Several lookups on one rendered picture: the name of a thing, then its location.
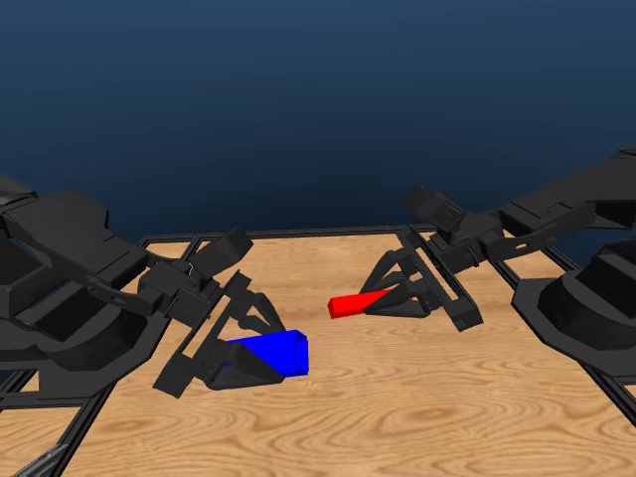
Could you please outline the thin red peg bar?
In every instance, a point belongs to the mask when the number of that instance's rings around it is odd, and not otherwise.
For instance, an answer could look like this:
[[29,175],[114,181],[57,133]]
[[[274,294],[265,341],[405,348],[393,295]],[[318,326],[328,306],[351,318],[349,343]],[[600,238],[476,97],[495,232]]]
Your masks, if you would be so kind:
[[392,289],[371,291],[355,295],[333,297],[327,304],[332,319],[356,316],[365,313],[365,309],[387,295]]

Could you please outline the blue hollow socket block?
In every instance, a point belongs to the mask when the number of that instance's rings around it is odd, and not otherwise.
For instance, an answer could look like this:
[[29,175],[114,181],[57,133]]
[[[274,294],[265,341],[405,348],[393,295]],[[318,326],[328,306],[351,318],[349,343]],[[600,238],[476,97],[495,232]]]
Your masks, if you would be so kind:
[[309,373],[308,338],[298,330],[241,338],[231,343],[243,344],[286,378]]

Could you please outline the silver aluminium rail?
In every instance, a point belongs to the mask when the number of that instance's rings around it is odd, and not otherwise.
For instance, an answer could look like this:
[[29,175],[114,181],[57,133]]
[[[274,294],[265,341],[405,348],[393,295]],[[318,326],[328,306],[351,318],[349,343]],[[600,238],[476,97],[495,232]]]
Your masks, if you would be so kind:
[[58,463],[67,448],[66,444],[56,444],[20,469],[15,477],[41,477]]

